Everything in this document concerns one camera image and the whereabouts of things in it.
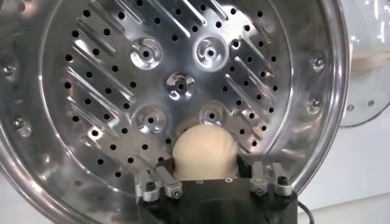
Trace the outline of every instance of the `metal rim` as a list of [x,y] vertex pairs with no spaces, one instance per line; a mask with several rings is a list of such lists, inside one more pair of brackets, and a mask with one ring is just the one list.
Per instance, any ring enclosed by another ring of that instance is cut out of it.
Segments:
[[[341,23],[334,23],[334,22],[330,23],[329,29],[337,30],[341,34],[341,36],[337,36],[337,35],[335,35],[335,33],[332,32],[332,34],[333,34],[332,39],[335,41],[336,46],[337,46],[336,48],[333,49],[333,53],[335,55],[338,55],[341,58],[343,58],[343,60],[341,60],[339,62],[339,67],[335,66],[333,69],[335,70],[335,72],[338,71],[337,73],[339,74],[338,80],[335,83],[334,87],[335,87],[335,89],[338,89],[338,90],[343,89],[342,93],[340,93],[340,94],[344,97],[342,100],[337,102],[335,100],[335,98],[337,98],[337,96],[332,96],[334,99],[334,100],[332,100],[332,102],[334,103],[334,107],[337,108],[337,110],[332,111],[332,114],[329,115],[329,117],[328,117],[329,122],[327,122],[328,125],[325,128],[325,132],[328,134],[321,135],[321,139],[319,140],[315,151],[317,151],[317,153],[321,152],[319,150],[321,147],[324,147],[327,149],[325,151],[323,151],[321,154],[315,153],[316,156],[312,157],[311,162],[308,162],[308,164],[315,163],[315,161],[318,161],[319,164],[322,164],[324,162],[324,159],[326,158],[326,156],[330,150],[330,147],[332,146],[332,143],[333,143],[333,141],[336,137],[336,134],[337,134],[337,131],[330,134],[329,130],[332,130],[332,129],[337,130],[338,129],[338,127],[341,123],[342,115],[343,115],[343,112],[345,110],[346,102],[347,102],[346,95],[347,95],[347,90],[348,90],[348,78],[349,78],[349,74],[350,74],[350,66],[349,66],[350,54],[349,54],[349,41],[348,41],[347,25],[346,25],[345,17],[344,17],[343,10],[341,7],[341,3],[339,1],[333,1],[333,2],[335,3],[335,6],[337,6],[337,9],[325,8],[325,10],[328,13],[331,11],[337,12],[337,13],[335,13],[335,15],[337,15],[338,19],[340,21],[342,21]],[[311,181],[311,179],[317,173],[320,166],[317,166],[315,168],[314,172],[312,172],[312,173],[309,172],[310,168],[308,166],[306,166],[303,169],[305,171],[303,171],[300,174],[300,177],[305,177],[305,179],[307,181],[305,183],[301,183],[300,185],[293,183],[294,190],[299,189],[297,191],[298,194],[300,194],[305,189],[305,187],[308,185],[308,183]]]

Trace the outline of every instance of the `perforated metal disc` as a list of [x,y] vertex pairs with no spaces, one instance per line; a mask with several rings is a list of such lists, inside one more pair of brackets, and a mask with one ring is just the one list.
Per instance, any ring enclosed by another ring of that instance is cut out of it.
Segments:
[[228,130],[267,173],[282,163],[300,192],[339,125],[348,53],[336,0],[0,6],[0,158],[56,221],[155,223],[135,205],[133,175],[201,123]]

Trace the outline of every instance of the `white wall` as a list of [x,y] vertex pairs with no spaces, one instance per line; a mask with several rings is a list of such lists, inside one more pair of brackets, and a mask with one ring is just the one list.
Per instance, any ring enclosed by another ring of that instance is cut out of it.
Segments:
[[[378,195],[312,211],[316,224],[388,224],[390,194]],[[308,224],[307,215],[299,214],[299,224]]]

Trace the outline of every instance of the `hole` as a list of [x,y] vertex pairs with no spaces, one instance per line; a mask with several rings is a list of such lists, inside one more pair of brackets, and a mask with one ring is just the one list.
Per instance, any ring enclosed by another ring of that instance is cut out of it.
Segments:
[[173,41],[177,41],[178,39],[179,39],[179,38],[177,37],[177,35],[173,35],[173,36],[172,36],[172,40],[173,40]]
[[137,87],[137,83],[136,83],[136,82],[130,82],[130,87],[131,87],[131,88]]
[[91,104],[91,99],[86,98],[86,99],[84,100],[84,103],[87,104],[87,105]]
[[65,55],[65,60],[66,61],[72,61],[73,60],[72,55],[70,55],[70,54]]
[[97,135],[99,135],[99,132],[96,131],[96,130],[92,130],[92,135],[93,135],[93,136],[97,136]]
[[160,19],[159,17],[156,17],[156,18],[154,19],[154,23],[155,23],[155,24],[160,24],[160,23],[161,23],[161,19]]
[[182,14],[182,10],[181,9],[176,9],[175,12],[176,12],[176,15],[178,15],[178,16],[180,16]]
[[103,30],[104,35],[109,36],[111,34],[111,31],[109,29]]
[[104,200],[104,197],[103,197],[103,196],[98,196],[97,200],[98,200],[98,201],[103,201],[103,200]]
[[25,9],[26,9],[26,5],[23,2],[20,2],[19,5],[18,5],[18,10],[20,12],[24,12]]
[[80,118],[79,118],[78,116],[73,116],[73,117],[72,117],[72,120],[73,120],[74,122],[78,122],[78,121],[80,120]]
[[85,76],[87,77],[87,78],[92,78],[92,72],[87,72],[87,73],[85,73]]
[[111,69],[112,69],[113,72],[118,72],[119,71],[119,68],[116,65],[112,66]]
[[73,37],[79,37],[80,34],[79,34],[78,31],[74,30],[74,31],[72,31],[72,36],[73,36]]
[[149,56],[149,51],[144,51],[143,53],[142,53],[142,55],[144,56],[144,57],[148,57]]
[[65,86],[65,88],[67,88],[67,89],[72,88],[72,84],[71,84],[70,82],[66,82],[66,83],[64,84],[64,86]]
[[73,182],[73,184],[76,186],[76,187],[81,187],[81,185],[83,185],[83,182],[79,181],[79,180],[75,180]]
[[90,17],[91,16],[91,12],[89,10],[84,10],[83,15],[85,17]]
[[100,54],[100,51],[99,51],[99,49],[95,48],[95,49],[92,50],[92,53],[93,53],[94,55],[99,55],[99,54]]
[[119,17],[119,19],[124,19],[124,13],[123,12],[119,12],[118,13],[118,17]]
[[236,40],[235,40],[235,41],[233,41],[233,46],[234,46],[234,47],[238,47],[238,46],[239,46],[239,42],[238,42],[238,41],[236,41]]

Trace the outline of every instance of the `dough ball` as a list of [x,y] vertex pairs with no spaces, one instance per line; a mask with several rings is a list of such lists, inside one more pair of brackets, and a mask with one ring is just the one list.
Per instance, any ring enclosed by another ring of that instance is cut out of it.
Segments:
[[175,175],[180,180],[235,178],[237,143],[225,129],[197,125],[184,132],[173,148]]

